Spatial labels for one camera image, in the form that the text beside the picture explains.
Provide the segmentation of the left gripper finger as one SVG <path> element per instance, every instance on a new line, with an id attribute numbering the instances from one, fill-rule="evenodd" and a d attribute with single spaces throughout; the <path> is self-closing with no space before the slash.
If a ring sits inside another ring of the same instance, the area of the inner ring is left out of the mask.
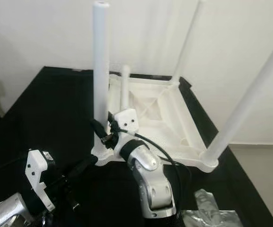
<path id="1" fill-rule="evenodd" d="M 74 162 L 73 164 L 65 166 L 61 173 L 62 176 L 67 180 L 75 180 L 79 178 L 87 168 L 92 164 L 92 160 L 85 158 L 81 161 Z"/>
<path id="2" fill-rule="evenodd" d="M 93 166 L 96 165 L 99 158 L 93 154 L 89 154 L 81 161 L 73 165 L 73 182 L 77 182 L 80 178 Z"/>

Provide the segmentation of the white plastic table top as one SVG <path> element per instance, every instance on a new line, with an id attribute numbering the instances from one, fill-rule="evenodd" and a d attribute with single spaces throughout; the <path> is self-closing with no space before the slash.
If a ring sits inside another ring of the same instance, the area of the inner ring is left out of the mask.
<path id="1" fill-rule="evenodd" d="M 106 107 L 112 114 L 121 111 L 121 82 L 119 73 L 107 77 L 108 88 L 96 81 L 93 85 L 93 115 L 102 123 L 102 111 Z M 160 145 L 176 162 L 194 166 L 204 173 L 211 173 L 219 165 L 218 160 L 207 164 L 203 155 L 207 147 L 194 122 L 194 111 L 188 109 L 179 85 L 172 84 L 168 76 L 131 74 L 128 82 L 128 106 L 135 109 L 138 117 L 138 133 Z M 98 166 L 110 161 L 123 161 L 117 152 L 107 149 L 94 136 L 91 153 L 98 157 Z"/>

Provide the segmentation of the black tablecloth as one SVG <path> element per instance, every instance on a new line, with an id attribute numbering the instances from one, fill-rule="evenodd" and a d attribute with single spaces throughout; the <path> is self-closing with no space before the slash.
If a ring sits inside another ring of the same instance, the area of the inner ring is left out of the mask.
<path id="1" fill-rule="evenodd" d="M 0 201 L 28 190 L 24 161 L 30 149 L 48 151 L 59 168 L 87 157 L 93 147 L 92 71 L 43 67 L 0 121 Z M 189 179 L 182 209 L 194 210 L 194 192 L 211 192 L 223 210 L 235 210 L 244 227 L 273 227 L 273 216 L 231 149 L 218 168 L 180 168 Z M 146 220 L 137 184 L 124 162 L 93 166 L 74 184 L 81 208 L 67 227 L 168 227 L 171 219 Z"/>

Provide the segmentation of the crumpled silver plastic sheet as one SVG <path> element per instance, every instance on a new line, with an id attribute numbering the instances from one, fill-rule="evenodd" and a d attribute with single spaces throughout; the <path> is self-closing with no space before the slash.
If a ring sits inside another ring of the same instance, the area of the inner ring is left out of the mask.
<path id="1" fill-rule="evenodd" d="M 220 210 L 211 192 L 199 189 L 194 193 L 196 210 L 184 210 L 185 227 L 244 227 L 235 210 Z"/>

